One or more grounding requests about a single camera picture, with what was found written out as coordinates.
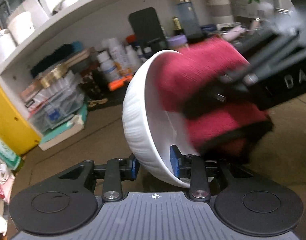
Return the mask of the white ceramic bowl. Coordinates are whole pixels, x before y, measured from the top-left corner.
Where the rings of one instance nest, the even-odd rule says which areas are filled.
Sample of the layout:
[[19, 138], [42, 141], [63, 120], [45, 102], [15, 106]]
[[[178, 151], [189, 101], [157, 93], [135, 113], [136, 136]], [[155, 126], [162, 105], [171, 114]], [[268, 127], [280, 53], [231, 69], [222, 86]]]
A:
[[125, 139], [140, 164], [155, 178], [188, 188], [189, 179], [180, 180], [173, 173], [170, 147], [176, 145], [182, 154], [197, 152], [189, 142], [183, 116], [163, 109], [155, 83], [162, 58], [177, 55], [163, 50], [142, 64], [127, 88], [122, 121]]

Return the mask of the pink cleaning cloth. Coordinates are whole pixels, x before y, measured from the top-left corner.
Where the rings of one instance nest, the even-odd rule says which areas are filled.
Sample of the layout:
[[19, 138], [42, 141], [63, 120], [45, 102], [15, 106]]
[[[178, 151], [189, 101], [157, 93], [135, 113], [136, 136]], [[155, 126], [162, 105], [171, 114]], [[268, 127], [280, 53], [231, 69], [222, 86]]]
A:
[[234, 100], [217, 106], [207, 98], [218, 76], [248, 65], [230, 43], [209, 38], [157, 60], [156, 87], [162, 106], [183, 114], [189, 141], [199, 154], [250, 152], [273, 129], [269, 114], [252, 102]]

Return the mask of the orange tool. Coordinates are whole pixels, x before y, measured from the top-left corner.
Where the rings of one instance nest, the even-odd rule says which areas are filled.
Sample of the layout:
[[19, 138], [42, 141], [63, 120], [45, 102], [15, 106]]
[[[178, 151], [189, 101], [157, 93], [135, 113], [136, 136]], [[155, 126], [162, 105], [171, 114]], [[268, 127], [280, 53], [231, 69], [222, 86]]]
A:
[[129, 74], [129, 75], [121, 77], [120, 79], [110, 82], [108, 85], [109, 90], [112, 92], [112, 91], [122, 88], [123, 86], [127, 85], [132, 80], [132, 78], [133, 78], [133, 75]]

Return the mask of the clear plastic storage boxes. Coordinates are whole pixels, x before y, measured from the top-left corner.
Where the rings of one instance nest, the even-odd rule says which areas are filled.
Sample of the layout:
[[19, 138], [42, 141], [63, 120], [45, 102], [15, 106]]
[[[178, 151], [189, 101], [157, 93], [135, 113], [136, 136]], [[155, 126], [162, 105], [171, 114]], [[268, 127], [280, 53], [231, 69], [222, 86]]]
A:
[[20, 93], [29, 111], [29, 122], [45, 133], [71, 118], [84, 103], [85, 93], [80, 83], [80, 74], [73, 73], [64, 63], [39, 73]]

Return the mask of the blue grey bottle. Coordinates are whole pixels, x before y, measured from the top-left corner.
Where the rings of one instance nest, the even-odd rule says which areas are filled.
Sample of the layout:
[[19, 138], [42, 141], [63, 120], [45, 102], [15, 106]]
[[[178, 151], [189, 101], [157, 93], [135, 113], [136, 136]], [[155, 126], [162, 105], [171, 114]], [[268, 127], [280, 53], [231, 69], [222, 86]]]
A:
[[202, 31], [191, 0], [177, 0], [178, 18], [188, 39], [202, 37]]

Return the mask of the purple lidded container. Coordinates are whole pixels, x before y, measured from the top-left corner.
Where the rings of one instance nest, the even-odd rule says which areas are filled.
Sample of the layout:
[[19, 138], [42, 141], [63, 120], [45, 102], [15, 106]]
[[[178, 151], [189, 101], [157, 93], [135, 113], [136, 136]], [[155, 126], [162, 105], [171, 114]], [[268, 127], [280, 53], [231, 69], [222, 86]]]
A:
[[167, 44], [169, 49], [176, 51], [188, 48], [187, 38], [183, 34], [167, 38]]

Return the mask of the green white box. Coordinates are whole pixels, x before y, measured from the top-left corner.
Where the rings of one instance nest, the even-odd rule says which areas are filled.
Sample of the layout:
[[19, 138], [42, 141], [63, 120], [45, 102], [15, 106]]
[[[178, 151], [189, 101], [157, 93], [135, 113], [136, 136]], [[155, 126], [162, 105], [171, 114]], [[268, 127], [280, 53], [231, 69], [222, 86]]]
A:
[[22, 160], [21, 157], [16, 155], [2, 139], [0, 139], [0, 159], [4, 161], [11, 170], [16, 170]]

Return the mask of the yellow box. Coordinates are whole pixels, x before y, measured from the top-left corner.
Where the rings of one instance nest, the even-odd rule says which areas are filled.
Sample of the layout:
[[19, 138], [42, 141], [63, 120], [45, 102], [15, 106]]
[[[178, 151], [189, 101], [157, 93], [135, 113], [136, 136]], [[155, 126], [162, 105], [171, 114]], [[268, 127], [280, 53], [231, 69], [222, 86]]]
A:
[[41, 137], [21, 116], [0, 86], [0, 138], [17, 155], [36, 147]]

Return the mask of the black tablet panel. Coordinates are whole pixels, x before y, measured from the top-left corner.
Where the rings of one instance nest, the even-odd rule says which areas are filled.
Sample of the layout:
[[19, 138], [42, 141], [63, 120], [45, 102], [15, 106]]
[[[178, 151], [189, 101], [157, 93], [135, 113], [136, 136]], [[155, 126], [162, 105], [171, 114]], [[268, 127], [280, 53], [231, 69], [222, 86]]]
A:
[[160, 20], [153, 7], [129, 14], [128, 20], [137, 42], [143, 50], [151, 48], [153, 53], [157, 53], [168, 49]]

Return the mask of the white shelf unit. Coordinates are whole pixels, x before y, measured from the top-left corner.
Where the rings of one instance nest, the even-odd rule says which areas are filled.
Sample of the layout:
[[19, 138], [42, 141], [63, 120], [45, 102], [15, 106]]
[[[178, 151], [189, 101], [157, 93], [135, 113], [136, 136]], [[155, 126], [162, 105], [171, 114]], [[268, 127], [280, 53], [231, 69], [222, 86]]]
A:
[[[207, 0], [191, 1], [199, 23], [211, 23]], [[171, 33], [172, 18], [177, 14], [174, 0], [79, 0], [52, 16], [18, 45], [0, 65], [0, 85], [22, 118], [27, 119], [29, 112], [19, 95], [31, 83], [30, 69], [39, 60], [74, 41], [85, 47], [97, 46], [111, 37], [123, 41], [132, 34], [129, 14], [148, 7], [156, 10], [162, 27]]]

